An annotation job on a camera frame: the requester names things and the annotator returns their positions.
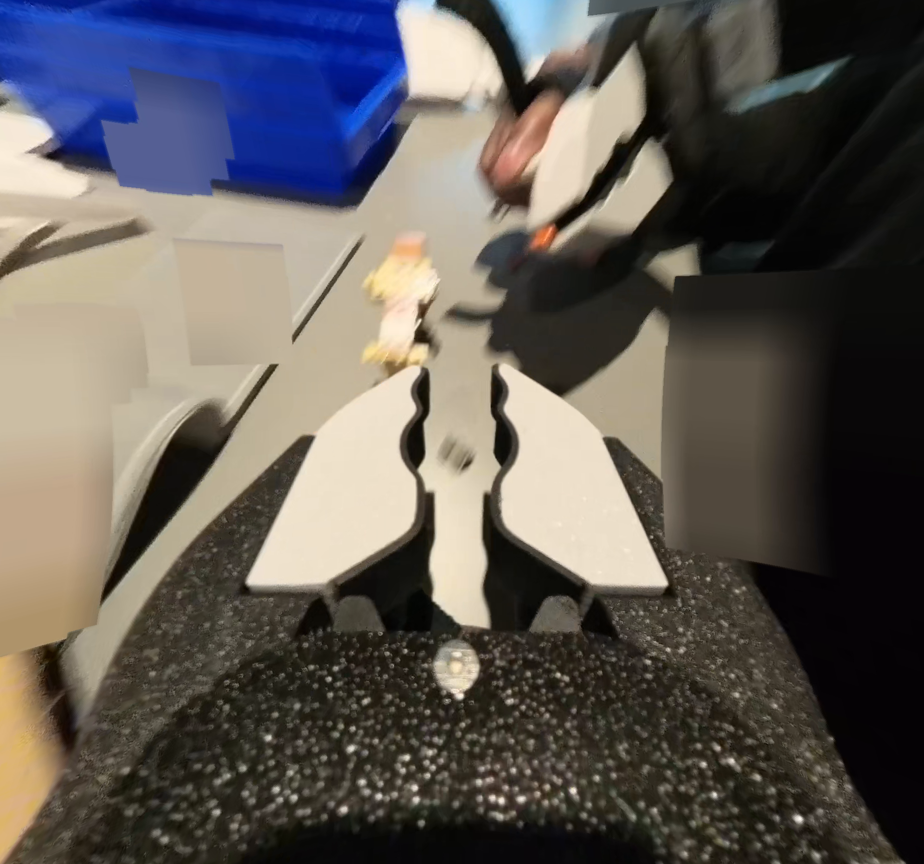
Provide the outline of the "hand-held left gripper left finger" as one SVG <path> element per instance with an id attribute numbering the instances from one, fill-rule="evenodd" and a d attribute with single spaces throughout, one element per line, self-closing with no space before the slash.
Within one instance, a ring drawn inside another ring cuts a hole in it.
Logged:
<path id="1" fill-rule="evenodd" d="M 426 416 L 429 376 L 410 366 L 321 426 L 248 571 L 249 593 L 334 596 L 421 529 L 425 491 L 410 439 Z"/>

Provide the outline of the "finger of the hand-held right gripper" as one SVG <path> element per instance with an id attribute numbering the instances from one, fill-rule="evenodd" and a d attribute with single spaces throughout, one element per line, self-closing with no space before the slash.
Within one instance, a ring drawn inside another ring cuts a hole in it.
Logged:
<path id="1" fill-rule="evenodd" d="M 590 197 L 591 185 L 619 145 L 641 128 L 647 108 L 643 62 L 630 45 L 606 78 L 566 99 L 539 152 L 526 211 L 541 229 Z"/>
<path id="2" fill-rule="evenodd" d="M 647 130 L 624 136 L 577 197 L 559 213 L 559 229 L 633 231 L 673 183 L 664 149 Z"/>

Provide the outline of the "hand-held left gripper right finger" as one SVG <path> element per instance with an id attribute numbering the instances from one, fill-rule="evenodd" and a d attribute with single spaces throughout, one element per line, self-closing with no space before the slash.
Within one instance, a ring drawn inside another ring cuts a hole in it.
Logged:
<path id="1" fill-rule="evenodd" d="M 491 378 L 498 530 L 575 597 L 664 595 L 669 581 L 600 431 L 509 364 Z"/>

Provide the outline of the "orange tan brick model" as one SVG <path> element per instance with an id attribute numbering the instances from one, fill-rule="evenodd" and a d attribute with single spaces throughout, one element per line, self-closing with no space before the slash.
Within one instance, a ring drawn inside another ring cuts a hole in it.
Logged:
<path id="1" fill-rule="evenodd" d="M 391 377 L 428 361 L 435 340 L 426 319 L 440 283 L 426 235 L 398 235 L 363 282 L 368 298 L 381 307 L 377 336 L 363 350 L 363 362 Z"/>

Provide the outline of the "person's right hand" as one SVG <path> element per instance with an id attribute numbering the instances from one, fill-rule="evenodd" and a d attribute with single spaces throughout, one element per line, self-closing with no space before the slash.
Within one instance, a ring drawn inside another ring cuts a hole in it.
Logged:
<path id="1" fill-rule="evenodd" d="M 533 182 L 528 168 L 546 144 L 568 97 L 558 89 L 547 89 L 521 115 L 502 105 L 479 158 L 480 177 L 501 204 L 528 206 Z"/>

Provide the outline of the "grey instruction booklet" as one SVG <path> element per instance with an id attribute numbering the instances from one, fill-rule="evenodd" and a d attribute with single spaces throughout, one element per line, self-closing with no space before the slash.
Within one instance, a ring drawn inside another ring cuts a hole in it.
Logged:
<path id="1" fill-rule="evenodd" d="M 98 622 L 164 462 L 182 501 L 361 240 L 227 191 L 27 206 L 52 233 L 2 275 L 2 656 Z"/>

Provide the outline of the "blue plastic bin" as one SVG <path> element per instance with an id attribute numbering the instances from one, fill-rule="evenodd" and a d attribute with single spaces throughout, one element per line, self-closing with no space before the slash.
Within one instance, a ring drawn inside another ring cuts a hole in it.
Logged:
<path id="1" fill-rule="evenodd" d="M 214 180 L 339 199 L 408 95 L 397 0 L 1 0 L 2 80 L 60 151 L 143 187 L 195 135 Z"/>

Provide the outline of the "person's dark jacket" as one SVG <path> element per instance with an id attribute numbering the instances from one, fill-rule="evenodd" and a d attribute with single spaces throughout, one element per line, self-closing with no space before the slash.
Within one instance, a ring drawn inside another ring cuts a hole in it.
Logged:
<path id="1" fill-rule="evenodd" d="M 756 578 L 863 800 L 922 862 L 922 0 L 786 1 L 852 57 L 692 133 L 655 128 L 687 189 L 674 227 L 711 261 L 767 242 L 752 273 L 850 274 L 826 450 L 843 568 Z"/>

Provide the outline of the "brown cardboard box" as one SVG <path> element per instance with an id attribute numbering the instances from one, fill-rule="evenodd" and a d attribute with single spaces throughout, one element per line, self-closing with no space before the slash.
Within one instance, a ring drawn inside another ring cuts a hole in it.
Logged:
<path id="1" fill-rule="evenodd" d="M 1 861 L 37 818 L 72 742 L 55 644 L 1 659 Z"/>

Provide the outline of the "torn white paper bag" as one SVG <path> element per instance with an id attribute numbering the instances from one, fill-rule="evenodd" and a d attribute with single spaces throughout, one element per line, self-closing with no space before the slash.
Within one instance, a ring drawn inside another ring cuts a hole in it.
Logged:
<path id="1" fill-rule="evenodd" d="M 1 276 L 148 234 L 141 213 L 93 195 L 91 178 L 52 158 L 51 128 L 1 89 Z"/>

